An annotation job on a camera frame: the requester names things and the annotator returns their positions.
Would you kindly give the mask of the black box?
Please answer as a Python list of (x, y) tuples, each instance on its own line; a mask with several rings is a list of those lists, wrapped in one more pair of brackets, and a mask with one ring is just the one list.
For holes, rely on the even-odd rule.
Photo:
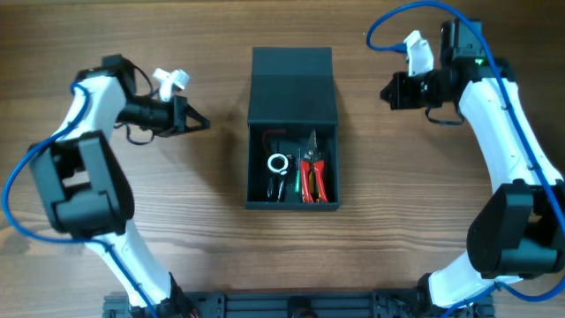
[[(338, 111), (332, 49), (257, 47), (252, 52), (248, 110), (248, 209), (335, 211), (339, 207)], [(300, 159), (312, 130), (325, 159), (328, 203), (304, 203), (294, 192), (295, 159)], [(286, 155), (294, 157), (282, 202), (277, 201), (279, 173)], [(267, 200), (274, 174), (275, 199)]]

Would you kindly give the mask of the silver L-shaped socket wrench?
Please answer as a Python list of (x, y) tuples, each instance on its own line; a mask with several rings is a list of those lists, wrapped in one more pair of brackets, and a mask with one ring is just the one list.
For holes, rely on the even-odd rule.
[(279, 177), (279, 191), (278, 191), (278, 195), (277, 195), (277, 201), (278, 202), (283, 201), (285, 187), (286, 187), (286, 179), (287, 179), (288, 174), (289, 174), (289, 172), (292, 168), (293, 159), (294, 159), (294, 157), (292, 155), (286, 155), (286, 168), (282, 172), (279, 173), (279, 175), (280, 175), (280, 177)]

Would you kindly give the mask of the black red screwdriver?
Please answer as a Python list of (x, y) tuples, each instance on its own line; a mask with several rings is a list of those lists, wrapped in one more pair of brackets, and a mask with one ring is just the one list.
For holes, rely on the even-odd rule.
[(276, 181), (276, 176), (274, 174), (272, 174), (269, 177), (268, 185), (267, 185), (267, 200), (268, 201), (273, 201), (275, 199), (275, 181)]

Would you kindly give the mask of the red handled snips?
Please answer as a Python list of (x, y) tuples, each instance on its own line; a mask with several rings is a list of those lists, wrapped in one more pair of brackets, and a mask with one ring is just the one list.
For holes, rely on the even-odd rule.
[(323, 153), (318, 148), (316, 131), (312, 130), (299, 161), (304, 203), (328, 203), (324, 180), (325, 167)]

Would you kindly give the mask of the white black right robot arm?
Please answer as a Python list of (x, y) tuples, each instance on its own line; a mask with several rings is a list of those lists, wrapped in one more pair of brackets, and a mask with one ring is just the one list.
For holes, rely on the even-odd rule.
[(564, 235), (550, 200), (564, 203), (564, 179), (546, 158), (519, 99), (516, 75), (504, 58), (489, 61), (482, 24), (441, 26), (441, 68), (418, 30), (400, 46), (408, 69), (380, 92), (392, 110), (430, 112), (452, 102), (469, 123), (486, 162), (493, 194), (467, 233), (465, 252), (418, 283), (421, 311), (457, 310), (491, 287), (509, 286), (564, 268)]

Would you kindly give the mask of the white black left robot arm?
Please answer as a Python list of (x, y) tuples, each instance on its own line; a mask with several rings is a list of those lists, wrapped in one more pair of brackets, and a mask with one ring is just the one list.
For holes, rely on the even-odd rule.
[(189, 81), (154, 71), (160, 86), (136, 92), (139, 68), (121, 55), (78, 72), (67, 116), (50, 140), (30, 150), (30, 169), (51, 227), (98, 254), (127, 293), (132, 317), (195, 317), (197, 307), (150, 252), (133, 221), (132, 189), (109, 145), (118, 125), (168, 138), (209, 128), (179, 95)]

